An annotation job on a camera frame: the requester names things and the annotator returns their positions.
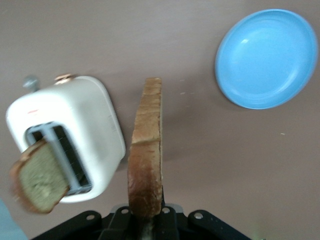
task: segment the toaster slot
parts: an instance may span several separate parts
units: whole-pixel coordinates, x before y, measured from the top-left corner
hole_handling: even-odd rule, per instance
[[[89,192],[92,184],[64,127],[56,122],[48,122],[27,129],[26,139],[30,145],[42,138],[51,144],[69,181],[70,190],[67,195]]]

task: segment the toaster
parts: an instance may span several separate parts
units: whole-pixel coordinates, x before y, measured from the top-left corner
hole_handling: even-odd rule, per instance
[[[62,203],[90,200],[110,183],[126,147],[104,85],[91,76],[70,75],[14,101],[6,112],[21,152],[44,138],[69,182]]]

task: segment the blue plate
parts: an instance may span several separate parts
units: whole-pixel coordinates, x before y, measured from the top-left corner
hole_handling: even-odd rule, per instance
[[[268,9],[245,17],[226,34],[216,55],[215,73],[232,102],[268,109],[304,88],[317,57],[317,37],[304,18]]]

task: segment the toast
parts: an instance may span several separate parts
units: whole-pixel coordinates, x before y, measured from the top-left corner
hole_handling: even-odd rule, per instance
[[[14,194],[34,213],[50,213],[70,189],[52,147],[44,139],[22,153],[10,176]]]
[[[152,219],[162,209],[162,81],[148,78],[135,116],[128,158],[128,199],[133,215]]]

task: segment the toaster lever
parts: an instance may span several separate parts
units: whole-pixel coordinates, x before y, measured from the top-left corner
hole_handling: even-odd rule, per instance
[[[39,82],[39,79],[35,75],[29,75],[24,78],[23,87],[34,93],[40,89]]]

